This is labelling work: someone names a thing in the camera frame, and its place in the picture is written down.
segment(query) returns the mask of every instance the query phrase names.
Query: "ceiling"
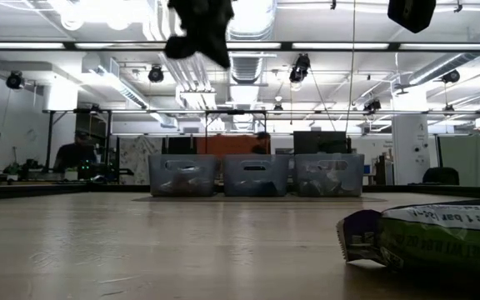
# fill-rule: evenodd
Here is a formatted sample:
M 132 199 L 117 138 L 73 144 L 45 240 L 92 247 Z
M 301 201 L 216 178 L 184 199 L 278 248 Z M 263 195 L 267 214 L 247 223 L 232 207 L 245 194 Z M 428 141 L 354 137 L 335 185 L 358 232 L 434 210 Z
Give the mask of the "ceiling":
M 0 0 L 0 41 L 147 40 L 143 34 L 143 25 L 138 21 L 139 16 L 145 13 L 139 12 L 136 8 L 135 11 L 126 12 L 130 16 L 135 16 L 135 22 L 125 30 L 112 30 L 105 22 L 86 22 L 78 30 L 69 31 L 61 25 L 60 15 L 53 11 L 50 1 L 57 0 Z M 118 1 L 121 2 L 120 5 L 128 8 L 132 8 L 134 3 L 146 2 L 146 0 Z M 355 14 L 353 1 L 350 0 L 338 0 L 336 10 L 329 9 L 330 1 L 278 0 L 272 39 L 294 42 L 350 42 L 354 35 L 354 39 L 361 42 L 474 42 L 473 37 L 480 33 L 480 1 L 461 2 L 464 9 L 454 13 L 456 0 L 438 0 L 431 26 L 419 34 L 412 34 L 389 20 L 386 13 L 383 13 L 387 9 L 388 0 L 358 0 Z M 275 103 L 274 98 L 281 96 L 285 110 L 323 109 L 321 98 L 331 109 L 346 110 L 349 103 L 355 103 L 362 94 L 382 80 L 397 73 L 417 71 L 443 55 L 420 52 L 402 52 L 398 55 L 390 52 L 354 54 L 311 52 L 309 57 L 312 72 L 305 78 L 301 90 L 292 92 L 288 74 L 298 53 L 265 53 L 272 57 L 265 59 L 257 107 L 271 109 Z M 82 73 L 81 62 L 85 54 L 85 52 L 0 52 L 0 63 L 51 63 L 72 74 L 83 87 L 86 87 L 79 93 L 79 101 L 98 102 L 105 108 L 125 108 L 126 100 L 119 92 L 94 81 L 91 74 Z M 167 72 L 164 82 L 150 83 L 147 79 L 150 67 L 161 62 L 158 52 L 101 52 L 101 56 L 114 58 L 120 64 L 121 77 L 130 82 L 155 108 L 178 108 L 173 100 L 177 84 Z M 212 87 L 217 93 L 216 102 L 224 104 L 229 98 L 228 73 L 207 59 L 205 65 Z M 455 84 L 449 83 L 446 86 L 447 92 L 443 92 L 444 86 L 441 82 L 429 82 L 424 85 L 427 89 L 429 108 L 441 109 L 446 102 L 480 93 L 480 78 L 471 79 L 480 74 L 480 58 L 457 70 L 461 74 L 461 80 Z M 385 92 L 378 97 L 383 108 L 389 109 L 392 94 Z M 470 102 L 463 109 L 480 109 L 480 100 Z M 294 117 L 303 119 L 306 116 Z M 461 119 L 472 118 L 474 117 L 468 116 Z

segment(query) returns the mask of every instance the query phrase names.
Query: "hanging cable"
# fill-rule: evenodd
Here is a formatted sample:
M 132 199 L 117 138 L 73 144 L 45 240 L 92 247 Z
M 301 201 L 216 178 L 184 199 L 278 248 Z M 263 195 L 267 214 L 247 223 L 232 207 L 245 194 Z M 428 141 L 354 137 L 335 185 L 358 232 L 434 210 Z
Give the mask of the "hanging cable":
M 329 121 L 331 121 L 332 130 L 334 130 L 336 132 L 337 128 L 334 127 L 333 120 L 331 119 L 331 114 L 327 110 L 327 105 L 325 105 L 325 100 L 323 100 L 322 92 L 320 91 L 320 88 L 318 86 L 318 82 L 316 81 L 316 76 L 314 76 L 314 71 L 313 71 L 312 67 L 310 67 L 310 73 L 312 74 L 312 79 L 314 80 L 314 85 L 316 85 L 317 95 L 320 97 L 320 100 L 322 101 L 323 109 L 325 110 L 325 113 L 327 114 L 327 117 L 329 118 Z
M 5 8 L 12 8 L 24 12 L 56 12 L 54 8 L 26 8 L 26 7 L 15 7 L 10 4 L 6 4 L 5 2 L 0 2 L 1 6 L 4 6 Z
M 355 65 L 355 37 L 356 37 L 356 21 L 357 21 L 357 0 L 353 0 L 353 35 L 352 35 L 352 52 L 351 52 L 351 78 L 349 81 L 349 105 L 347 106 L 347 116 L 346 116 L 346 133 L 348 133 L 348 125 L 349 125 L 349 113 L 351 112 L 351 102 L 353 97 L 353 68 Z

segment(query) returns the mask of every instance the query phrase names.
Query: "plastic storage bin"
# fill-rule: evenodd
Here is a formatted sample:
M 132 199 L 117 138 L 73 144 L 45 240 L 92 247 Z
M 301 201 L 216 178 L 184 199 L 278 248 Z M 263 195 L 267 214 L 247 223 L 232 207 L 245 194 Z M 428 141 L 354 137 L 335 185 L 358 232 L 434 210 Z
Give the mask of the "plastic storage bin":
M 358 197 L 363 193 L 362 154 L 298 154 L 294 177 L 302 197 Z
M 287 193 L 288 155 L 226 155 L 223 189 L 229 197 L 282 197 Z
M 151 194 L 162 197 L 210 197 L 217 159 L 213 155 L 151 155 Z

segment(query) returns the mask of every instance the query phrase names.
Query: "man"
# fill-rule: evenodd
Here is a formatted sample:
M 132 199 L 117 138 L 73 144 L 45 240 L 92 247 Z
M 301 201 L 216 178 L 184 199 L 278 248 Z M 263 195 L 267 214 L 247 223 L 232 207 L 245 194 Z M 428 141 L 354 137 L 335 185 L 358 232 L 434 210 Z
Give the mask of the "man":
M 267 132 L 257 133 L 257 145 L 251 149 L 251 153 L 254 154 L 268 154 L 268 144 L 270 141 L 270 135 Z
M 64 172 L 67 168 L 78 167 L 81 162 L 96 163 L 96 153 L 93 146 L 87 144 L 88 135 L 84 132 L 75 132 L 74 143 L 64 145 L 58 149 L 57 159 L 53 169 Z

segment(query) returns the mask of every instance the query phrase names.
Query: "air duct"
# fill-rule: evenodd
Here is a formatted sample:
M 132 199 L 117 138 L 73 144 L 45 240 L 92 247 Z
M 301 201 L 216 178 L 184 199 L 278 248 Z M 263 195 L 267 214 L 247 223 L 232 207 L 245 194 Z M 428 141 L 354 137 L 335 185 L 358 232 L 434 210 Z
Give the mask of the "air duct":
M 480 43 L 480 34 L 474 39 L 474 42 Z M 440 78 L 444 74 L 461 67 L 477 58 L 480 58 L 480 53 L 460 53 L 447 54 L 434 62 L 431 62 L 426 67 L 412 73 L 408 78 L 408 83 L 411 86 L 421 85 L 433 79 Z
M 277 11 L 277 0 L 242 0 L 232 3 L 234 19 L 229 23 L 227 35 L 231 41 L 267 41 L 272 38 L 273 24 Z M 242 86 L 254 84 L 263 73 L 264 59 L 260 57 L 233 57 L 231 78 L 241 86 L 230 87 L 231 99 L 235 104 L 254 105 L 258 100 L 258 87 Z M 245 116 L 234 116 L 239 129 L 246 129 Z

